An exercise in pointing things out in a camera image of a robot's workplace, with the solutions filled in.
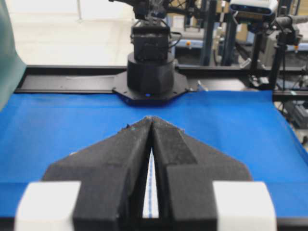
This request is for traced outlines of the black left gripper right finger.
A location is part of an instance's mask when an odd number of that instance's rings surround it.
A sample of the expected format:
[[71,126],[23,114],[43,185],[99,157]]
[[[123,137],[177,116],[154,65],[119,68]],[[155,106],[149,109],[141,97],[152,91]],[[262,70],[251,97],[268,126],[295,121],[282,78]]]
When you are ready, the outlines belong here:
[[275,209],[263,182],[241,161],[152,117],[154,156],[177,231],[274,231]]

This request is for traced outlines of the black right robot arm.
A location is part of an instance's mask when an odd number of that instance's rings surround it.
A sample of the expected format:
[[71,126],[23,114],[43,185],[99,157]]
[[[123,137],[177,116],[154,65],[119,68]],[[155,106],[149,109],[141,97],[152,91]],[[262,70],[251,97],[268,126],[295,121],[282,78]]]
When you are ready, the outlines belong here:
[[175,69],[172,31],[164,22],[172,12],[168,0],[126,0],[137,22],[131,27],[134,51],[127,69],[115,75],[113,92],[133,102],[167,102],[189,91],[186,76]]

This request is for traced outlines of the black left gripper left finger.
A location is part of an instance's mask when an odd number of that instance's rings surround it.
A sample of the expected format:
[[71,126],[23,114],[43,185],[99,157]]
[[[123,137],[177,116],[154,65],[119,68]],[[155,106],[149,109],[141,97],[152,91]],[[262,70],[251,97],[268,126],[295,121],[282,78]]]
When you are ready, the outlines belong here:
[[17,231],[116,231],[128,214],[145,158],[152,118],[120,130],[49,165],[28,184],[18,205]]

